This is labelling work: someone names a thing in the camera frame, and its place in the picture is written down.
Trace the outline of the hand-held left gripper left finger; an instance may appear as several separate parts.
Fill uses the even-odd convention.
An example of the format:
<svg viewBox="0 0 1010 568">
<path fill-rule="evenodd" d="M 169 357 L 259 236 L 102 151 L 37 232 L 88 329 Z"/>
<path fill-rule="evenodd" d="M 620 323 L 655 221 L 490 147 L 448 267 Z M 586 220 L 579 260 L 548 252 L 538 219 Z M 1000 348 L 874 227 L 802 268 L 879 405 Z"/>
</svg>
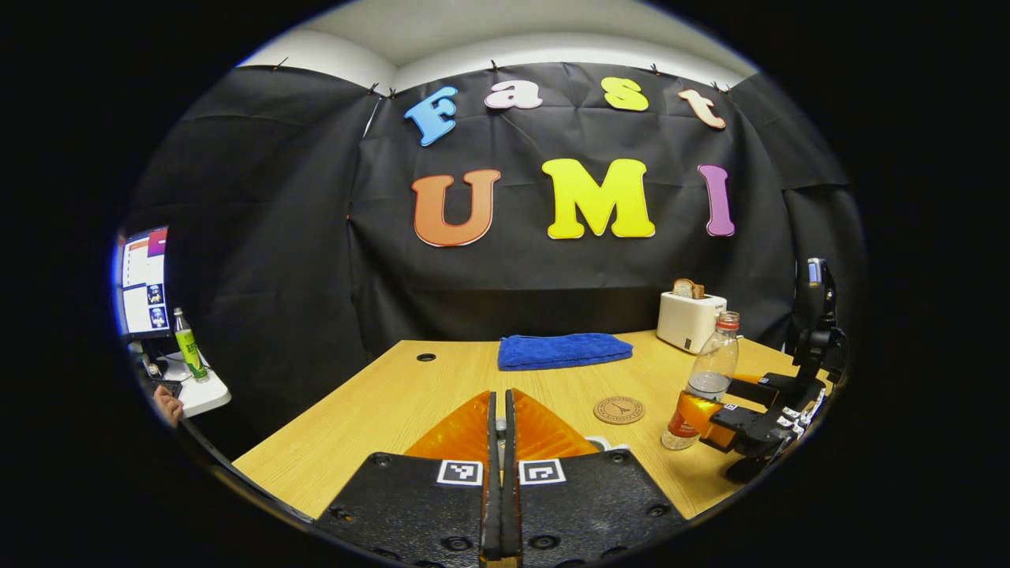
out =
<svg viewBox="0 0 1010 568">
<path fill-rule="evenodd" d="M 482 391 L 404 453 L 365 457 L 314 525 L 403 565 L 483 567 L 500 551 L 495 406 Z"/>
</svg>

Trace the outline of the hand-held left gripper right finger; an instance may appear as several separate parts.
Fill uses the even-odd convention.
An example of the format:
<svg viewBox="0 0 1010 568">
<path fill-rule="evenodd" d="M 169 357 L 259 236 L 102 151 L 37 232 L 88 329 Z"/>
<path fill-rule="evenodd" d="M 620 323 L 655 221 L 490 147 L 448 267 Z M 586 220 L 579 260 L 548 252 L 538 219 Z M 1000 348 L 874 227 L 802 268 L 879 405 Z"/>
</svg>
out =
<svg viewBox="0 0 1010 568">
<path fill-rule="evenodd" d="M 631 450 L 600 450 L 533 396 L 507 392 L 505 549 L 520 566 L 589 567 L 685 524 Z"/>
</svg>

